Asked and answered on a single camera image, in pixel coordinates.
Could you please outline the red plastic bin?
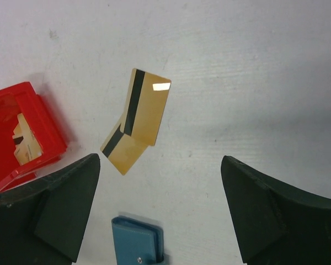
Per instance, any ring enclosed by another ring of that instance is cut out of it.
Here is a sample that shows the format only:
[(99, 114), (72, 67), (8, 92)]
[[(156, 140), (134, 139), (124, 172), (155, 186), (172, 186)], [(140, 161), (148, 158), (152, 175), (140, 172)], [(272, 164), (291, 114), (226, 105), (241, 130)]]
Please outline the red plastic bin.
[(67, 145), (30, 82), (0, 90), (0, 192), (32, 181)]

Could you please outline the blue leather card holder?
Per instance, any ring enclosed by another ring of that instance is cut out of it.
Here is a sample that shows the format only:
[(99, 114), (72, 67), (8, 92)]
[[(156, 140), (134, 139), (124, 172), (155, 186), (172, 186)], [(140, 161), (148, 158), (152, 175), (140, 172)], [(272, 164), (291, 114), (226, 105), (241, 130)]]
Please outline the blue leather card holder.
[(159, 222), (119, 215), (111, 220), (111, 228), (117, 265), (170, 264)]

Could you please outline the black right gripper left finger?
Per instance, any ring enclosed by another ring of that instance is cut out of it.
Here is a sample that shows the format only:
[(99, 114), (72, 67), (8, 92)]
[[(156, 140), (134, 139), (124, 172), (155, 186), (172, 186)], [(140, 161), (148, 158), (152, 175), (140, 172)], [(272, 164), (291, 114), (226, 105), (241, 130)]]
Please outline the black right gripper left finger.
[(0, 264), (77, 261), (100, 175), (96, 153), (0, 193)]

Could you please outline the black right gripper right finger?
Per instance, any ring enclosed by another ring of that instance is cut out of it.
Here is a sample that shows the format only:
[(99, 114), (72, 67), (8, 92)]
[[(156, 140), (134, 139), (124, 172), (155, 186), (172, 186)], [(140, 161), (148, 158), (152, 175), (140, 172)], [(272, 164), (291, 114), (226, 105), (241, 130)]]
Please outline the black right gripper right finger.
[(331, 199), (232, 156), (221, 176), (244, 264), (331, 264)]

